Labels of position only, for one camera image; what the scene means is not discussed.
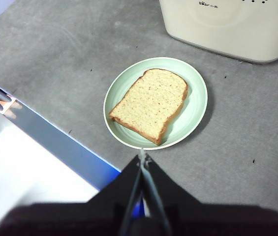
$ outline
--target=bread crust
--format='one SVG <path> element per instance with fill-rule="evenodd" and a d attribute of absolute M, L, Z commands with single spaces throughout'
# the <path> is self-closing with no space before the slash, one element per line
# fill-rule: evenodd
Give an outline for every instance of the bread crust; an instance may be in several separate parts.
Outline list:
<path fill-rule="evenodd" d="M 113 115 L 111 115 L 111 113 L 113 112 L 113 110 L 119 106 L 119 104 L 121 103 L 121 101 L 126 97 L 126 95 L 129 93 L 130 89 L 142 78 L 144 77 L 144 75 L 149 71 L 149 70 L 154 70 L 154 69 L 158 69 L 158 70 L 165 70 L 165 69 L 159 69 L 159 68 L 151 68 L 151 69 L 148 69 L 146 70 L 142 76 L 140 76 L 133 84 L 132 86 L 128 89 L 128 91 L 126 92 L 126 94 L 123 96 L 123 98 L 117 103 L 117 105 L 110 111 L 110 113 L 108 114 L 109 118 L 112 120 L 112 121 L 115 121 L 117 122 L 118 124 L 121 124 L 122 126 L 140 134 L 141 136 L 143 136 L 144 138 L 148 139 L 149 141 L 151 141 L 152 143 L 156 144 L 156 145 L 161 145 L 162 143 L 162 138 L 166 132 L 166 129 L 168 127 L 168 125 L 173 121 L 173 119 L 180 113 L 181 109 L 183 108 L 184 106 L 184 101 L 187 97 L 187 94 L 188 94 L 188 84 L 186 83 L 186 81 L 179 75 L 177 75 L 176 73 L 170 71 L 171 73 L 177 75 L 179 78 L 181 78 L 184 83 L 185 83 L 185 90 L 183 92 L 183 96 L 182 96 L 182 100 L 180 102 L 180 106 L 177 108 L 177 110 L 167 118 L 166 122 L 164 122 L 163 124 L 163 127 L 161 129 L 161 132 L 159 133 L 159 136 L 157 138 L 154 138 L 154 137 L 151 137 L 150 135 L 148 135 L 147 133 L 145 132 L 142 132 L 142 131 L 139 131 L 137 130 L 135 127 L 129 125 L 128 123 L 125 123 L 123 122 L 122 120 L 120 120 L 118 117 L 115 117 Z"/>

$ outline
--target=table surface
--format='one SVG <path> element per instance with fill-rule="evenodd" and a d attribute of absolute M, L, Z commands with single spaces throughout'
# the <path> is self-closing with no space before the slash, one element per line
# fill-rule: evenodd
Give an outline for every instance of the table surface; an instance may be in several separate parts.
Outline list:
<path fill-rule="evenodd" d="M 194 66 L 209 100 L 194 132 L 149 154 L 202 202 L 278 210 L 278 61 L 179 42 L 156 0 L 17 0 L 0 16 L 0 87 L 120 169 L 138 150 L 109 133 L 103 100 L 124 69 L 152 57 Z"/>

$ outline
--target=toast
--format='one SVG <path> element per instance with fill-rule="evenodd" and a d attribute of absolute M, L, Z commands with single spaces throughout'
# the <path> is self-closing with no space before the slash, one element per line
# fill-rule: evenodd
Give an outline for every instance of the toast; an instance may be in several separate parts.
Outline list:
<path fill-rule="evenodd" d="M 179 75 L 164 69 L 149 69 L 111 110 L 109 118 L 160 145 L 168 124 L 182 109 L 187 93 L 188 85 Z"/>

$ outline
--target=plate rim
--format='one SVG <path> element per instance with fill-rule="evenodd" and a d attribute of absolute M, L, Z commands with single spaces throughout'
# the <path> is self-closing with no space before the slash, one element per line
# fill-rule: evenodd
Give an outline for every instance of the plate rim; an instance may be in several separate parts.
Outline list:
<path fill-rule="evenodd" d="M 203 87 L 204 87 L 204 90 L 205 90 L 205 106 L 204 106 L 204 109 L 202 111 L 202 114 L 200 116 L 200 119 L 198 120 L 198 122 L 196 123 L 196 125 L 194 126 L 193 129 L 191 129 L 190 131 L 188 131 L 185 135 L 183 135 L 181 138 L 167 144 L 167 145 L 164 145 L 164 146 L 157 146 L 157 147 L 138 147 L 138 146 L 134 146 L 134 145 L 131 145 L 129 143 L 126 143 L 125 141 L 121 140 L 119 137 L 117 137 L 115 135 L 115 133 L 111 130 L 111 128 L 109 127 L 109 124 L 108 124 L 108 121 L 107 121 L 107 118 L 106 118 L 106 114 L 105 114 L 105 105 L 106 105 L 106 100 L 107 100 L 107 96 L 109 94 L 109 91 L 111 90 L 112 86 L 114 85 L 114 83 L 117 81 L 117 79 L 123 74 L 125 73 L 127 70 L 129 70 L 130 68 L 136 66 L 137 64 L 140 64 L 140 63 L 143 63 L 145 61 L 148 61 L 148 60 L 154 60 L 154 59 L 170 59 L 170 60 L 176 60 L 178 62 L 181 62 L 183 64 L 186 64 L 187 66 L 191 67 L 195 72 L 196 74 L 200 77 L 201 79 L 201 82 L 203 84 Z M 134 148 L 134 149 L 144 149 L 144 150 L 158 150 L 158 149 L 163 149 L 163 148 L 166 148 L 166 147 L 170 147 L 176 143 L 179 143 L 180 141 L 182 141 L 183 139 L 185 139 L 186 137 L 188 137 L 194 130 L 196 127 L 198 127 L 199 123 L 201 122 L 206 110 L 207 110 L 207 105 L 208 105 L 208 90 L 207 90 L 207 86 L 206 86 L 206 83 L 204 82 L 204 79 L 203 77 L 201 76 L 201 74 L 198 72 L 198 70 L 196 68 L 194 68 L 192 65 L 190 65 L 189 63 L 183 61 L 183 60 L 180 60 L 180 59 L 176 59 L 176 58 L 170 58 L 170 57 L 154 57 L 154 58 L 148 58 L 148 59 L 144 59 L 144 60 L 141 60 L 141 61 L 138 61 L 136 62 L 135 64 L 132 64 L 131 66 L 127 67 L 125 70 L 123 70 L 115 79 L 114 81 L 110 84 L 107 92 L 106 92 L 106 95 L 105 95 L 105 99 L 104 99 L 104 104 L 103 104 L 103 115 L 104 115 L 104 120 L 105 120 L 105 124 L 106 124 L 106 127 L 108 128 L 109 132 L 119 141 L 121 142 L 122 144 L 130 147 L 130 148 Z"/>

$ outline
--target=blue edge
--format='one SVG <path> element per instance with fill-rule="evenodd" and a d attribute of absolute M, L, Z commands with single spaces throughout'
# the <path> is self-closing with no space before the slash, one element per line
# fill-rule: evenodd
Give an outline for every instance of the blue edge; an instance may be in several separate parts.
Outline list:
<path fill-rule="evenodd" d="M 89 148 L 59 130 L 27 105 L 19 100 L 17 102 L 23 107 L 21 109 L 10 108 L 16 118 L 9 120 L 97 190 L 103 189 L 121 172 Z M 135 206 L 132 218 L 141 216 L 144 216 L 142 200 Z"/>

